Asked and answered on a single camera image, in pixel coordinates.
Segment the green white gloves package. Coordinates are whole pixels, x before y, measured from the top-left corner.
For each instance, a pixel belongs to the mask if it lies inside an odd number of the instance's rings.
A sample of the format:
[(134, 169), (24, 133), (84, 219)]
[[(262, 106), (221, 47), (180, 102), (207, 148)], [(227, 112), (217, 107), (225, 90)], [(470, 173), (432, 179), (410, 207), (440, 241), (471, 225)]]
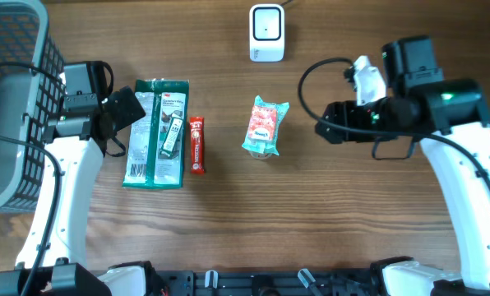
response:
[(138, 80), (135, 96), (146, 115), (131, 125), (122, 185), (182, 187), (189, 82)]

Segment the red coffee stick sachet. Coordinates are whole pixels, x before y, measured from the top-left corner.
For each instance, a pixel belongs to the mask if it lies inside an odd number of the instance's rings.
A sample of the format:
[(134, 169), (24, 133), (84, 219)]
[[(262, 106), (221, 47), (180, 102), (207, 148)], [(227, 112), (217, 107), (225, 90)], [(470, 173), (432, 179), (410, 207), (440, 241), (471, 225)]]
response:
[(191, 172), (204, 174), (204, 118), (190, 117)]

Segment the teal wet wipes pack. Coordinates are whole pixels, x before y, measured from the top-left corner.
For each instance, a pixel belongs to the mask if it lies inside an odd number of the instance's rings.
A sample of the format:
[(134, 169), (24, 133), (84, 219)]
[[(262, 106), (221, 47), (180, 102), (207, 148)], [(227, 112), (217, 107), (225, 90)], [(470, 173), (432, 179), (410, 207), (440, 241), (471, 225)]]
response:
[(289, 102), (285, 102), (281, 104), (269, 103), (269, 102), (265, 102), (262, 99), (262, 97), (257, 95), (254, 99), (254, 105), (261, 106), (261, 107), (272, 107), (277, 110), (277, 122), (276, 122), (274, 138), (272, 141), (251, 140), (247, 137), (247, 133), (246, 133), (244, 142), (242, 144), (242, 148), (249, 152), (253, 151), (257, 153), (271, 153), (272, 155), (279, 155), (280, 153), (277, 149), (279, 128), (280, 128), (280, 124), (283, 122), (285, 118), (285, 115), (289, 111), (290, 108)]

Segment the red white tissue pack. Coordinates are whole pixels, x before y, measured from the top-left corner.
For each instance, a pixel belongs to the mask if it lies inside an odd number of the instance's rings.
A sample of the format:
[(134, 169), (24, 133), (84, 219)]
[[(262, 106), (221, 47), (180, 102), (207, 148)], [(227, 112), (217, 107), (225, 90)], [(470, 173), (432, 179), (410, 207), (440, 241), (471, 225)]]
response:
[(277, 110), (272, 107), (254, 105), (247, 128), (251, 140), (272, 141), (277, 122)]

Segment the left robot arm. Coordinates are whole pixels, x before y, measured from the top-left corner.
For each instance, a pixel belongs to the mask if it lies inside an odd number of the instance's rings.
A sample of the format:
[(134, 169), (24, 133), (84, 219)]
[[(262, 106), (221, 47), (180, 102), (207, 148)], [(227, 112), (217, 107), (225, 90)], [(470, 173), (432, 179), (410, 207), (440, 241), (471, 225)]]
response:
[(0, 295), (150, 295), (159, 282), (148, 261), (123, 263), (102, 275), (86, 269), (90, 200), (107, 144), (145, 112), (128, 86), (113, 89), (103, 61), (64, 66), (45, 77), (65, 90), (40, 146), (44, 173), (30, 233), (11, 271), (0, 271)]

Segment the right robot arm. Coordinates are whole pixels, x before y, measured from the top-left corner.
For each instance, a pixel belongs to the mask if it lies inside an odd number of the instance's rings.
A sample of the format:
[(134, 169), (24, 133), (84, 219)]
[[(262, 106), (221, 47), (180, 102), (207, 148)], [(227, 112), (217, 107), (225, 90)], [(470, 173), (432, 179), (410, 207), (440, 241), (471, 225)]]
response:
[(425, 35), (382, 49), (384, 70), (366, 57), (344, 75), (354, 101), (334, 102), (315, 131), (332, 144), (378, 146), (401, 136), (420, 147), (445, 198), (460, 254), (456, 273), (410, 257), (378, 261), (369, 289), (380, 295), (490, 295), (490, 112), (472, 79), (447, 80)]

